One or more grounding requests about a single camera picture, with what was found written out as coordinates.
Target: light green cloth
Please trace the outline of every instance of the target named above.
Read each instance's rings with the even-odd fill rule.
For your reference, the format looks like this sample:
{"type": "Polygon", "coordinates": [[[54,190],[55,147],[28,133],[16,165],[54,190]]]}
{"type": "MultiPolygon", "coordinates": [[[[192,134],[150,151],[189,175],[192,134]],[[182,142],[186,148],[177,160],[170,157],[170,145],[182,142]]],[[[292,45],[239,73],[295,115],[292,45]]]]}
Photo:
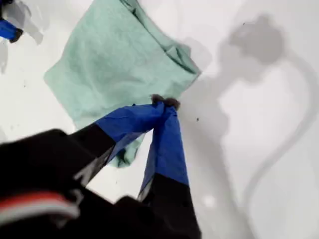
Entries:
{"type": "MultiPolygon", "coordinates": [[[[95,0],[45,81],[78,128],[118,107],[178,97],[198,76],[189,49],[165,36],[136,0],[95,0]]],[[[130,164],[142,139],[132,143],[130,164]]]]}

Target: white surface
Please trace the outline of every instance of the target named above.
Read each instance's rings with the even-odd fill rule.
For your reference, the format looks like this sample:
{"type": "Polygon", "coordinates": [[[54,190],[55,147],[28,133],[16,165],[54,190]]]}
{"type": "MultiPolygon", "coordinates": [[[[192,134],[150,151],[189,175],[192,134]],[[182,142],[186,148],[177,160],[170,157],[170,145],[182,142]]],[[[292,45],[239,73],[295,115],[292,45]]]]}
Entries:
{"type": "MultiPolygon", "coordinates": [[[[54,127],[74,131],[42,77],[91,1],[23,2],[7,13],[29,34],[0,42],[0,141],[54,127]]],[[[140,2],[161,29],[192,47],[203,70],[179,112],[203,237],[318,238],[319,2],[140,2]],[[269,22],[257,23],[261,17],[269,22]]],[[[111,201],[136,196],[151,139],[130,168],[106,167],[90,188],[111,201]]]]}

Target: white stripe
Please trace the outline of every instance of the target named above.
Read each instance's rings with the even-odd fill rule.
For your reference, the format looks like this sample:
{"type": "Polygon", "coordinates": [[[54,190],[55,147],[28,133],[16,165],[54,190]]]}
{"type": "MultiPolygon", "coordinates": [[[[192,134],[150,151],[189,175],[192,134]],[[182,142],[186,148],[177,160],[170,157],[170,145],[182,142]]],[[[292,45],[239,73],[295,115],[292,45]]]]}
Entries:
{"type": "Polygon", "coordinates": [[[69,218],[77,218],[80,215],[80,211],[78,207],[73,204],[63,203],[57,200],[25,203],[16,207],[0,210],[0,226],[44,214],[61,214],[69,218]]]}

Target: green towel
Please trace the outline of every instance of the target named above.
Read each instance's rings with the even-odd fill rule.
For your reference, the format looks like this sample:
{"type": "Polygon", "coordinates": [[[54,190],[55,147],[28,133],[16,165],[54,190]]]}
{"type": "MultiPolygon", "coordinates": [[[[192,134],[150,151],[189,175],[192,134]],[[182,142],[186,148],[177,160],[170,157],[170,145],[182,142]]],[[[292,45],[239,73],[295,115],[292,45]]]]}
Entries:
{"type": "MultiPolygon", "coordinates": [[[[95,0],[44,79],[82,128],[118,107],[149,104],[154,93],[179,97],[199,75],[189,54],[136,0],[95,0]]],[[[113,163],[130,165],[141,141],[113,163]]]]}

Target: red stripe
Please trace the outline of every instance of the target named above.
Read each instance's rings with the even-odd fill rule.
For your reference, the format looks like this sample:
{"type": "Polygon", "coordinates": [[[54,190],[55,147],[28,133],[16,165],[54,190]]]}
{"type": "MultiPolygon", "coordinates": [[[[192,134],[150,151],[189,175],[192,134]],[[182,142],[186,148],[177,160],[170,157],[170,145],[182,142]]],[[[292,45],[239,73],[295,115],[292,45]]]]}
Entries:
{"type": "Polygon", "coordinates": [[[13,197],[5,198],[0,201],[0,210],[8,207],[15,207],[21,204],[26,203],[36,203],[42,202],[45,200],[56,200],[65,203],[65,198],[58,194],[52,192],[36,192],[36,193],[27,193],[22,195],[16,195],[13,197]]]}

